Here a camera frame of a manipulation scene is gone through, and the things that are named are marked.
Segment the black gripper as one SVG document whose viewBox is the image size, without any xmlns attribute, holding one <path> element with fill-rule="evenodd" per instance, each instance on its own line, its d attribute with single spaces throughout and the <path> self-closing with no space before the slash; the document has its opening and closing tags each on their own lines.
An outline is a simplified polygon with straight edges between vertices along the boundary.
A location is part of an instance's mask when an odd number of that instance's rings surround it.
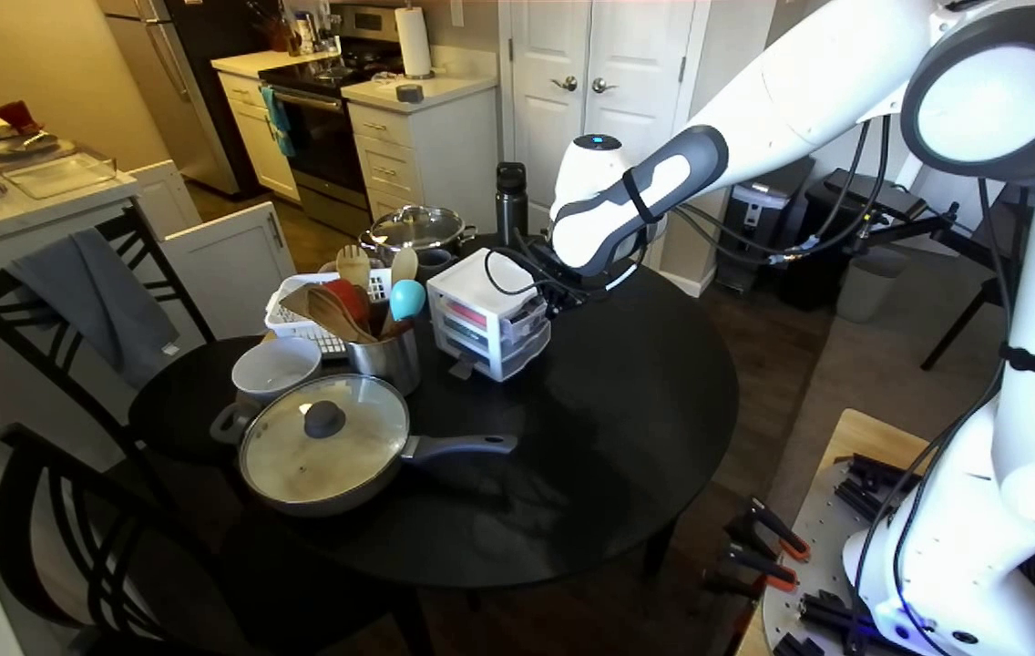
<svg viewBox="0 0 1035 656">
<path fill-rule="evenodd" d="M 562 268 L 544 241 L 524 241 L 517 255 L 522 255 L 522 268 L 530 275 L 535 291 L 550 306 L 583 306 L 603 297 L 601 281 L 588 281 L 580 270 Z"/>
</svg>

